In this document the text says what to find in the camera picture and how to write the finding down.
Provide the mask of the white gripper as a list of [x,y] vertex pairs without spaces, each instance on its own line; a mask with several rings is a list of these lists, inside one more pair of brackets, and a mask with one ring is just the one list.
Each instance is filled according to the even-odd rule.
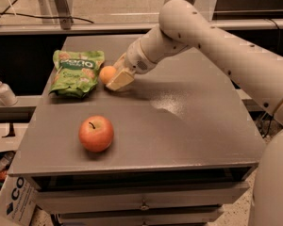
[[[147,49],[149,49],[149,43],[145,36],[132,42],[126,52],[113,64],[117,71],[106,83],[106,87],[113,91],[122,89],[134,81],[134,73],[146,74],[153,70],[157,64],[150,60],[146,54]],[[119,69],[124,63],[130,70]]]

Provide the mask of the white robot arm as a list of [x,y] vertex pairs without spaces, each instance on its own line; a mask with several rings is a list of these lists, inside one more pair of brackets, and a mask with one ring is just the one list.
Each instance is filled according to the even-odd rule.
[[[283,56],[210,24],[185,0],[170,0],[158,25],[130,44],[115,62],[107,88],[119,90],[136,74],[165,57],[194,47],[283,126]],[[283,129],[268,143],[258,164],[249,226],[283,226]]]

